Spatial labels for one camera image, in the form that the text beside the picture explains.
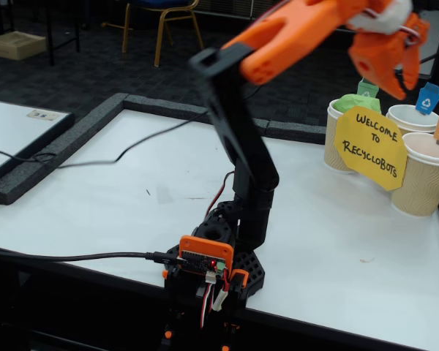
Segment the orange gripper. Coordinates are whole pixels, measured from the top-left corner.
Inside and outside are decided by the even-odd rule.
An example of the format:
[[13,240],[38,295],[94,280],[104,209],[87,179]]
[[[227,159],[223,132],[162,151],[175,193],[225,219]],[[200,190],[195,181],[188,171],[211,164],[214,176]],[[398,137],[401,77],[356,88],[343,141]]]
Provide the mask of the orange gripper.
[[362,69],[362,76],[395,99],[405,99],[406,92],[394,69],[402,68],[403,83],[413,90],[419,79],[421,47],[429,36],[430,23],[416,13],[402,22],[373,17],[356,30],[351,58]]

